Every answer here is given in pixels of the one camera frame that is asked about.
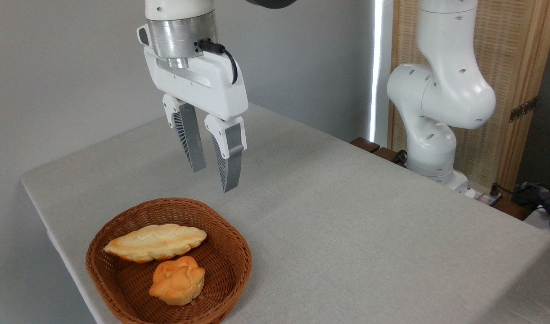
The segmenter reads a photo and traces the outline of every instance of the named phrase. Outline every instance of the gray wall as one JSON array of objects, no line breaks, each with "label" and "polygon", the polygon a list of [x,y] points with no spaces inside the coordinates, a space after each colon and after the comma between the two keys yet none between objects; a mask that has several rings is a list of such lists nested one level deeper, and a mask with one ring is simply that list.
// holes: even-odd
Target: gray wall
[{"label": "gray wall", "polygon": [[550,51],[519,168],[521,182],[550,185]]},{"label": "gray wall", "polygon": [[[218,0],[250,100],[344,140],[365,135],[368,2]],[[19,181],[163,116],[135,39],[143,12],[141,0],[0,1],[0,323],[93,322]]]}]

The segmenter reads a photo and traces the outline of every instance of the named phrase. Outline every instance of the white robotic arm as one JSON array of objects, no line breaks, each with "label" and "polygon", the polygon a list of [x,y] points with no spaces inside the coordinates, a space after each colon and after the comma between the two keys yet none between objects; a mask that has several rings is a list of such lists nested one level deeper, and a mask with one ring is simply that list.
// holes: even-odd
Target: white robotic arm
[{"label": "white robotic arm", "polygon": [[453,170],[448,125],[479,128],[495,109],[473,50],[477,0],[421,0],[419,9],[417,46],[431,66],[403,64],[388,82],[407,132],[407,168],[471,195],[467,178]]},{"label": "white robotic arm", "polygon": [[[283,8],[295,0],[247,0],[266,8]],[[193,172],[205,168],[195,107],[209,113],[224,192],[239,183],[242,151],[247,149],[241,115],[248,108],[239,65],[216,44],[213,0],[145,0],[147,24],[137,29],[145,61],[157,88],[169,127],[176,129]]]}]

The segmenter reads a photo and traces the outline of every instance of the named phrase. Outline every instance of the gray tablecloth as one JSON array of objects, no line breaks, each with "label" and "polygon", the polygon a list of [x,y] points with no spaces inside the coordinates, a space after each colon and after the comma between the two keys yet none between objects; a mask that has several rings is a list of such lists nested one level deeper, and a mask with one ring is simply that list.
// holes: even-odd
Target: gray tablecloth
[{"label": "gray tablecloth", "polygon": [[165,120],[23,177],[98,323],[117,320],[86,273],[88,244],[160,197],[203,201],[248,241],[252,276],[225,323],[550,323],[550,235],[261,107],[244,119],[225,194],[209,134],[193,174]]}]

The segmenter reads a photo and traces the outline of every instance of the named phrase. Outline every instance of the bread roll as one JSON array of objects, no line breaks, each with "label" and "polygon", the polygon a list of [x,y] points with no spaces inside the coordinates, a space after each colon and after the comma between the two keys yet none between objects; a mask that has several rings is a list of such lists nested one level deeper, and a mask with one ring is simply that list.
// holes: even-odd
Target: bread roll
[{"label": "bread roll", "polygon": [[196,248],[206,237],[207,233],[196,227],[149,225],[115,238],[105,246],[104,251],[138,263],[169,260]]},{"label": "bread roll", "polygon": [[158,265],[149,294],[170,305],[182,306],[199,296],[205,284],[205,269],[191,256]]}]

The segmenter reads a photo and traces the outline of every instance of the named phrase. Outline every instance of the brown basket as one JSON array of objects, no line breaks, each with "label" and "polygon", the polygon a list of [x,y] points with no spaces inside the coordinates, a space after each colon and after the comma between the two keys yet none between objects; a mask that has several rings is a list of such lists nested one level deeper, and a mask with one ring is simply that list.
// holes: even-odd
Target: brown basket
[{"label": "brown basket", "polygon": [[[205,285],[184,306],[169,306],[149,295],[161,261],[139,264],[103,251],[114,238],[167,223],[207,232],[207,239],[187,253],[205,268]],[[242,235],[209,206],[192,199],[162,198],[141,203],[105,224],[89,245],[86,268],[109,310],[125,324],[215,324],[229,314],[245,289],[251,252]]]}]

